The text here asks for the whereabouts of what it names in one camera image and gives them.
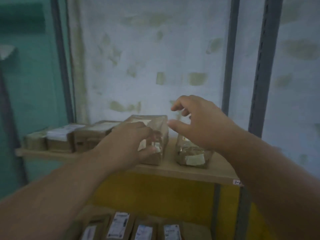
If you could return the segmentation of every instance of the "wooden shelf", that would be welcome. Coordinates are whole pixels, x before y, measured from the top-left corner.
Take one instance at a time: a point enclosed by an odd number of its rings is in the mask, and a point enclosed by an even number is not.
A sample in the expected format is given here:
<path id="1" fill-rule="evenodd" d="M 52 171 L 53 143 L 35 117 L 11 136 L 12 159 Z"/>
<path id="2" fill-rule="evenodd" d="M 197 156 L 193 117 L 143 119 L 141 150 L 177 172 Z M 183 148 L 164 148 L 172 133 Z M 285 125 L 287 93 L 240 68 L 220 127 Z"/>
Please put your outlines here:
<path id="1" fill-rule="evenodd" d="M 175 138 L 170 138 L 165 150 L 164 159 L 160 166 L 140 164 L 129 171 L 142 174 L 152 174 L 164 177 L 204 181 L 220 184 L 233 184 L 233 180 L 238 180 L 232 166 L 220 154 L 214 153 L 208 169 L 201 169 L 188 166 L 180 166 L 174 160 Z M 31 151 L 23 148 L 16 149 L 16 155 L 26 160 L 34 158 L 43 160 L 57 160 L 62 162 L 73 162 L 81 154 L 79 153 L 55 153 L 49 151 Z"/>
<path id="2" fill-rule="evenodd" d="M 83 231 L 84 231 L 91 217 L 95 215 L 101 215 L 101 214 L 113 215 L 115 212 L 116 210 L 110 209 L 108 207 L 87 205 L 80 211 L 80 213 L 77 215 L 75 220 L 82 221 Z M 164 218 L 156 217 L 156 216 L 147 215 L 143 217 L 157 223 L 161 223 L 164 220 Z M 199 239 L 212 240 L 211 233 L 208 227 L 197 225 L 194 223 L 189 223 L 189 222 L 182 222 L 182 224 L 183 224 L 183 232 L 184 232 L 185 240 L 199 240 Z"/>

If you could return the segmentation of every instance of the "box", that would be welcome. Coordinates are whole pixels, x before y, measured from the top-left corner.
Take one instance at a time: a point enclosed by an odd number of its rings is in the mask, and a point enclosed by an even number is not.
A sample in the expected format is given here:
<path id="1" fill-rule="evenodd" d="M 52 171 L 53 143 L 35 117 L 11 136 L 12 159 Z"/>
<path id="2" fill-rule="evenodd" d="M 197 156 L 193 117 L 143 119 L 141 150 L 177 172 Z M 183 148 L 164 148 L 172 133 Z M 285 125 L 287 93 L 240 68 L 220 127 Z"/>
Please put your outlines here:
<path id="1" fill-rule="evenodd" d="M 108 228 L 110 215 L 97 215 L 90 219 L 82 233 L 81 240 L 100 240 L 105 230 Z"/>
<path id="2" fill-rule="evenodd" d="M 138 150 L 144 149 L 148 145 L 154 145 L 158 149 L 157 153 L 154 153 L 147 158 L 143 164 L 160 165 L 169 139 L 169 127 L 167 125 L 168 117 L 166 115 L 132 115 L 126 119 L 124 123 L 139 121 L 155 131 L 156 140 L 155 142 L 143 140 L 140 143 Z"/>
<path id="3" fill-rule="evenodd" d="M 86 152 L 99 144 L 112 128 L 120 124 L 119 121 L 99 121 L 74 131 L 74 147 L 77 152 Z"/>
<path id="4" fill-rule="evenodd" d="M 116 212 L 112 218 L 111 224 L 103 234 L 106 240 L 129 240 L 134 226 L 135 215 L 126 212 Z"/>
<path id="5" fill-rule="evenodd" d="M 23 146 L 25 149 L 34 151 L 46 151 L 47 145 L 47 131 L 49 128 L 45 128 L 23 137 Z"/>
<path id="6" fill-rule="evenodd" d="M 131 240 L 157 240 L 158 224 L 151 220 L 136 218 Z"/>
<path id="7" fill-rule="evenodd" d="M 81 221 L 74 221 L 66 230 L 62 240 L 79 240 L 82 233 L 83 224 Z"/>
<path id="8" fill-rule="evenodd" d="M 69 124 L 47 131 L 48 149 L 52 152 L 74 152 L 73 132 L 77 128 L 85 127 L 83 124 Z"/>
<path id="9" fill-rule="evenodd" d="M 175 157 L 178 164 L 207 168 L 213 153 L 211 150 L 198 147 L 186 137 L 178 135 Z"/>
<path id="10" fill-rule="evenodd" d="M 186 239 L 183 233 L 181 221 L 165 220 L 159 225 L 158 240 L 183 240 Z"/>

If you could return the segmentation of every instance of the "cardboard box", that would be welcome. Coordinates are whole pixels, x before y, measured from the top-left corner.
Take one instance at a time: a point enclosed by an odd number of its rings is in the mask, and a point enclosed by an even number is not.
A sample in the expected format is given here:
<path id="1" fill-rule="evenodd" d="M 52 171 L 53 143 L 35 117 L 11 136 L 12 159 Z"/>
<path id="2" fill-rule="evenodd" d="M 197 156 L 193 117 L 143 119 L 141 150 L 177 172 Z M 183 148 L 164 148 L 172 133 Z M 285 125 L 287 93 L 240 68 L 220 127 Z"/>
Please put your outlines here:
<path id="1" fill-rule="evenodd" d="M 184 240 L 186 239 L 183 232 L 181 221 L 164 220 L 158 228 L 158 240 Z"/>
<path id="2" fill-rule="evenodd" d="M 158 224 L 151 220 L 136 218 L 131 240 L 157 240 Z"/>
<path id="3" fill-rule="evenodd" d="M 108 135 L 112 128 L 120 124 L 119 121 L 99 121 L 74 131 L 74 146 L 77 152 L 86 152 L 99 144 Z"/>
<path id="4" fill-rule="evenodd" d="M 178 164 L 207 168 L 213 153 L 211 150 L 198 147 L 186 137 L 178 135 L 175 156 Z"/>
<path id="5" fill-rule="evenodd" d="M 167 125 L 168 117 L 166 115 L 132 115 L 124 121 L 124 123 L 143 122 L 146 126 L 151 127 L 155 131 L 155 142 L 143 140 L 139 149 L 144 149 L 148 145 L 154 145 L 158 148 L 157 153 L 147 158 L 143 164 L 160 165 L 165 153 L 166 145 L 169 139 L 169 127 Z"/>
<path id="6" fill-rule="evenodd" d="M 48 150 L 47 138 L 46 138 L 48 130 L 49 128 L 45 128 L 24 136 L 23 137 L 24 148 L 28 150 L 35 150 L 35 151 Z"/>
<path id="7" fill-rule="evenodd" d="M 66 230 L 62 240 L 79 240 L 82 233 L 83 224 L 81 221 L 74 221 Z"/>
<path id="8" fill-rule="evenodd" d="M 134 226 L 135 215 L 126 212 L 116 212 L 103 234 L 104 240 L 129 240 Z"/>
<path id="9" fill-rule="evenodd" d="M 48 149 L 52 152 L 74 152 L 73 132 L 77 128 L 85 127 L 83 124 L 69 124 L 47 131 Z"/>
<path id="10" fill-rule="evenodd" d="M 82 233 L 81 240 L 100 240 L 104 231 L 108 228 L 110 222 L 110 215 L 97 215 L 90 219 Z"/>

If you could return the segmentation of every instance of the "metal frame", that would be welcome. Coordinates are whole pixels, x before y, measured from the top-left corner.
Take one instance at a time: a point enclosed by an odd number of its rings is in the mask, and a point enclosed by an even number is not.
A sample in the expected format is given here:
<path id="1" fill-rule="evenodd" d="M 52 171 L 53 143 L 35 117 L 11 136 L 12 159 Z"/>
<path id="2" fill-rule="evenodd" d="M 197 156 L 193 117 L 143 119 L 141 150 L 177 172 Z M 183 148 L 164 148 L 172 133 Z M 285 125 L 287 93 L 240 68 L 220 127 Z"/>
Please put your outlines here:
<path id="1" fill-rule="evenodd" d="M 14 113 L 10 103 L 9 93 L 6 88 L 5 78 L 3 77 L 0 66 L 0 114 L 2 118 L 2 127 L 7 136 L 8 144 L 12 155 L 15 157 L 13 166 L 16 171 L 20 186 L 28 184 L 28 177 L 22 157 L 15 156 L 15 149 L 20 148 L 20 141 L 16 124 L 14 121 Z"/>
<path id="2" fill-rule="evenodd" d="M 230 19 L 228 28 L 228 41 L 226 47 L 226 64 L 223 81 L 223 93 L 221 110 L 228 116 L 229 114 L 229 102 L 231 93 L 231 80 L 233 61 L 236 47 L 236 35 L 238 26 L 238 14 L 239 14 L 240 0 L 231 0 Z M 212 239 L 216 239 L 216 227 L 218 219 L 219 201 L 220 201 L 221 185 L 214 184 L 213 206 L 212 206 L 212 218 L 211 218 L 211 236 Z"/>
<path id="3" fill-rule="evenodd" d="M 262 137 L 270 78 L 280 24 L 283 0 L 265 0 L 256 74 L 253 86 L 248 131 Z M 245 240 L 249 223 L 251 200 L 247 189 L 241 188 L 234 239 Z"/>
<path id="4" fill-rule="evenodd" d="M 72 98 L 70 92 L 69 76 L 68 76 L 68 66 L 66 53 L 63 43 L 63 33 L 61 27 L 61 18 L 60 18 L 60 9 L 58 0 L 50 0 L 51 2 L 51 13 L 53 19 L 54 33 L 56 37 L 56 44 L 58 50 L 58 59 L 61 73 L 61 80 L 63 86 L 63 93 L 66 104 L 66 115 L 69 123 L 75 122 L 73 107 L 72 107 Z"/>

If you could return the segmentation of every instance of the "right hand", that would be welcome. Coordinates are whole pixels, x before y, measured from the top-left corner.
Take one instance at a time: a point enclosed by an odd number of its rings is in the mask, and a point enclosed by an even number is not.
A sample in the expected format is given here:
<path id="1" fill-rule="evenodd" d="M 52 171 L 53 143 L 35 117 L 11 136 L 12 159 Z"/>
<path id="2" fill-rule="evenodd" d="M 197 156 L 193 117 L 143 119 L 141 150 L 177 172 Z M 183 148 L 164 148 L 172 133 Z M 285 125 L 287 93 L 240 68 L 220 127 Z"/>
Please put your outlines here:
<path id="1" fill-rule="evenodd" d="M 182 116 L 191 114 L 191 124 L 169 120 L 169 127 L 204 149 L 218 153 L 227 150 L 235 140 L 235 134 L 241 130 L 213 102 L 202 97 L 194 95 L 179 97 L 171 107 L 171 111 L 182 109 L 184 109 Z"/>

